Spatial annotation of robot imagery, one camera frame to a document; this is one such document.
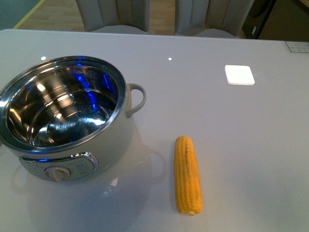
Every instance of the pot rim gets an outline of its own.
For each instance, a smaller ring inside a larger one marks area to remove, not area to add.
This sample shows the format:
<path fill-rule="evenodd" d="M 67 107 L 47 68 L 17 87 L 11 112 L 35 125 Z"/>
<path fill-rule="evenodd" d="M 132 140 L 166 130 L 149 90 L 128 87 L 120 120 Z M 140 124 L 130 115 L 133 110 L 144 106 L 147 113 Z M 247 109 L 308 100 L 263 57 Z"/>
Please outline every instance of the pot rim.
<path fill-rule="evenodd" d="M 97 129 L 93 133 L 90 133 L 89 135 L 79 140 L 62 145 L 43 147 L 43 146 L 27 144 L 17 139 L 11 133 L 7 125 L 7 115 L 10 106 L 10 101 L 14 98 L 14 95 L 18 93 L 18 91 L 21 89 L 24 83 L 31 81 L 31 79 L 36 75 L 46 72 L 48 69 L 52 67 L 58 68 L 60 63 L 71 62 L 71 61 L 81 63 L 91 62 L 94 65 L 94 67 L 96 68 L 101 67 L 100 70 L 109 74 L 110 77 L 113 78 L 114 80 L 117 77 L 116 83 L 119 89 L 118 101 L 110 118 L 103 124 L 102 127 Z M 114 65 L 110 64 L 105 60 L 89 56 L 66 56 L 41 62 L 17 75 L 0 91 L 0 142 L 14 150 L 32 154 L 57 153 L 81 146 L 86 142 L 92 140 L 93 138 L 97 137 L 111 126 L 111 124 L 117 119 L 122 109 L 124 108 L 126 99 L 127 99 L 127 87 L 123 75 Z"/>

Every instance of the wooden floor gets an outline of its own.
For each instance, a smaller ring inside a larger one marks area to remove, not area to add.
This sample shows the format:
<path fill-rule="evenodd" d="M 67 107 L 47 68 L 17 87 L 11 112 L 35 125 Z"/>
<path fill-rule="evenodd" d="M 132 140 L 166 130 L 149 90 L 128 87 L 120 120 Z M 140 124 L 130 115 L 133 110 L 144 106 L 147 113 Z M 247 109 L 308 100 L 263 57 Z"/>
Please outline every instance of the wooden floor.
<path fill-rule="evenodd" d="M 150 33 L 173 35 L 175 0 L 150 0 Z M 45 0 L 19 29 L 84 31 L 75 0 Z"/>

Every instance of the corn on the cob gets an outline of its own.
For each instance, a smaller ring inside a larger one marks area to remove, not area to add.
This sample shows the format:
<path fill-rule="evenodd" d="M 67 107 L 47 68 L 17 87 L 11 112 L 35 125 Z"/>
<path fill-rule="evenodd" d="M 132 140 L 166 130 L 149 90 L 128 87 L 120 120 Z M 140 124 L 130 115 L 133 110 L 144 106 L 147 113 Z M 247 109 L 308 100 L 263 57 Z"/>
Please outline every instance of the corn on the cob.
<path fill-rule="evenodd" d="M 176 139 L 174 152 L 175 199 L 181 214 L 193 216 L 202 211 L 202 194 L 191 138 L 180 136 Z"/>

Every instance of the glossy table surface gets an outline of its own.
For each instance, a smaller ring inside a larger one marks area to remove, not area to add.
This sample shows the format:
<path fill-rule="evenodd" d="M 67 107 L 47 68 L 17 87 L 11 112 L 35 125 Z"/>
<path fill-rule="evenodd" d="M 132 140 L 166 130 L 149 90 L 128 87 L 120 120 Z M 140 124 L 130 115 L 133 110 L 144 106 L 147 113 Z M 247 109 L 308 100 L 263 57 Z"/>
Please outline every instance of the glossy table surface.
<path fill-rule="evenodd" d="M 147 92 L 125 155 L 55 183 L 0 148 L 0 231 L 303 232 L 309 229 L 309 54 L 283 41 L 0 31 L 0 88 L 47 59 L 84 55 Z M 230 85 L 225 65 L 255 84 Z M 139 93 L 133 92 L 135 102 Z M 203 211 L 175 206 L 175 139 L 195 144 Z"/>

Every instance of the chair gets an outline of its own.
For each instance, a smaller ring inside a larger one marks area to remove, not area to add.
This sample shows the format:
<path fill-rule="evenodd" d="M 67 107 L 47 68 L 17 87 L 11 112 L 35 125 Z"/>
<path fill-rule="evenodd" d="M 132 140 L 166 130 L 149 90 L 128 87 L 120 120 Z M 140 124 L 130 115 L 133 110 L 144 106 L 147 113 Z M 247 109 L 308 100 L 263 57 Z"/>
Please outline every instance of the chair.
<path fill-rule="evenodd" d="M 149 0 L 76 0 L 86 31 L 148 34 Z"/>
<path fill-rule="evenodd" d="M 254 0 L 176 0 L 175 35 L 237 38 Z"/>

